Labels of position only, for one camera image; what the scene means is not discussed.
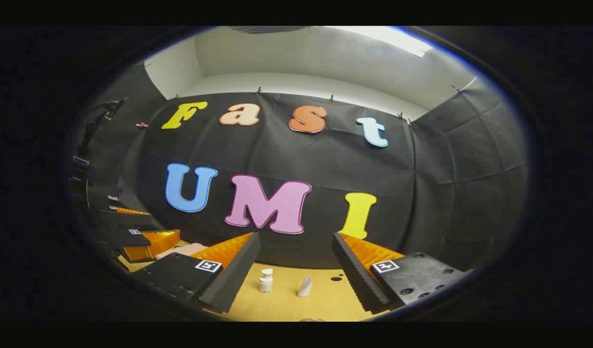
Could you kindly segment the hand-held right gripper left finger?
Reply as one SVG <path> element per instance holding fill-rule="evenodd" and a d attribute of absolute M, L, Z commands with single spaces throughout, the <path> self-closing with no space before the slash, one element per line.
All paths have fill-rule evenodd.
<path fill-rule="evenodd" d="M 166 299 L 227 313 L 260 248 L 259 234 L 251 232 L 193 255 L 171 253 L 132 276 Z"/>

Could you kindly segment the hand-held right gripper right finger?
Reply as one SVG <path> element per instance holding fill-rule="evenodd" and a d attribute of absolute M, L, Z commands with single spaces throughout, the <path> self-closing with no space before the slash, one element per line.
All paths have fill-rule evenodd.
<path fill-rule="evenodd" d="M 411 305 L 467 275 L 426 253 L 401 255 L 340 232 L 333 251 L 361 306 L 373 314 Z"/>

